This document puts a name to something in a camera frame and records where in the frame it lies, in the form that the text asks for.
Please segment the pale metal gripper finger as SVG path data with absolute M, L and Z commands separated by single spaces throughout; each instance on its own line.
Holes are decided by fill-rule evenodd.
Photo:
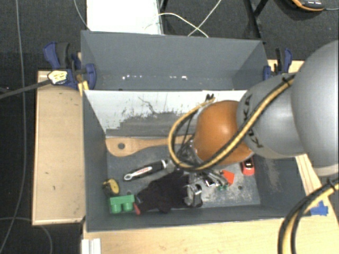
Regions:
M 192 206 L 194 201 L 194 191 L 191 185 L 186 185 L 186 197 L 184 198 L 184 202 L 187 206 Z
M 198 184 L 194 185 L 193 193 L 193 207 L 201 207 L 203 205 L 201 186 Z

